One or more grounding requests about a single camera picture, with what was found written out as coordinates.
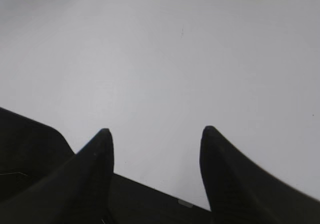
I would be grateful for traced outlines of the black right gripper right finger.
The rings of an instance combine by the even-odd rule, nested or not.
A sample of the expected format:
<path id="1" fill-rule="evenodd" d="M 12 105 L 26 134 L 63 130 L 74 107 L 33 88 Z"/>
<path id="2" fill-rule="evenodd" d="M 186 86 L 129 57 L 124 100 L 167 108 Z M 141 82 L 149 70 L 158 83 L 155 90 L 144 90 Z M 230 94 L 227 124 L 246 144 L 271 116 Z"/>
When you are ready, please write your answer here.
<path id="1" fill-rule="evenodd" d="M 213 224 L 318 224 L 320 202 L 268 173 L 206 126 L 199 165 Z"/>

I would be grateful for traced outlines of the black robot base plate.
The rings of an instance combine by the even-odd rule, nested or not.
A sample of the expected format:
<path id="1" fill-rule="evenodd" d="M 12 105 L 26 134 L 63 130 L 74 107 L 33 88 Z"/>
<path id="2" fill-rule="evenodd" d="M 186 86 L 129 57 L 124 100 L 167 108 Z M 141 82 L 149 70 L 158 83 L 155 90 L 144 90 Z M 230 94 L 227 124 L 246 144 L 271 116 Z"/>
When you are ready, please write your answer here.
<path id="1" fill-rule="evenodd" d="M 0 205 L 44 179 L 78 152 L 56 129 L 7 109 L 0 111 Z M 210 213 L 113 172 L 112 224 L 209 224 Z"/>

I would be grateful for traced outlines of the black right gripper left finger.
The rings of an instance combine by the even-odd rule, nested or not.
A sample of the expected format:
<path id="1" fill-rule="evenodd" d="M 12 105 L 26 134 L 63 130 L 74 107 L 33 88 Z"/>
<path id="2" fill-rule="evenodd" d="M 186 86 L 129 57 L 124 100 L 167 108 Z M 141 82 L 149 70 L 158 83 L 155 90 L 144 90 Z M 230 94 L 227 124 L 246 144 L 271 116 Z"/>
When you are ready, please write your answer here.
<path id="1" fill-rule="evenodd" d="M 109 129 L 101 129 L 53 173 L 0 206 L 2 224 L 112 224 L 108 196 L 114 173 Z"/>

